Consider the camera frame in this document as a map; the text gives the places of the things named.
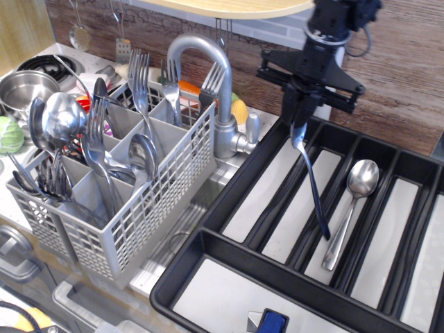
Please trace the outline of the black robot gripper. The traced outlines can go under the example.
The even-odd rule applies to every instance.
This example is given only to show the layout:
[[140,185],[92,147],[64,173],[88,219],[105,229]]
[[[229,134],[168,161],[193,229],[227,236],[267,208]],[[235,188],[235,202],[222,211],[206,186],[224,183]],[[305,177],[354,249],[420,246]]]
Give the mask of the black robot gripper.
[[300,51],[262,51],[257,76],[282,88],[286,125],[294,118],[294,126],[303,127],[324,103],[353,113],[366,88],[336,64],[339,47],[308,37]]

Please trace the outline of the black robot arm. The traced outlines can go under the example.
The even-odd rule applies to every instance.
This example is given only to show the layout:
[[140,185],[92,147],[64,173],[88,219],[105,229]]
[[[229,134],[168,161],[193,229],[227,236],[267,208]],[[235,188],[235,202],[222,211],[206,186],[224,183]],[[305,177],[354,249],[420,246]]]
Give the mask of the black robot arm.
[[286,125],[305,125],[324,104],[354,111],[366,88],[340,68],[336,52],[354,32],[375,21],[381,7],[381,1],[316,1],[301,50],[262,51],[257,76],[282,88],[281,119]]

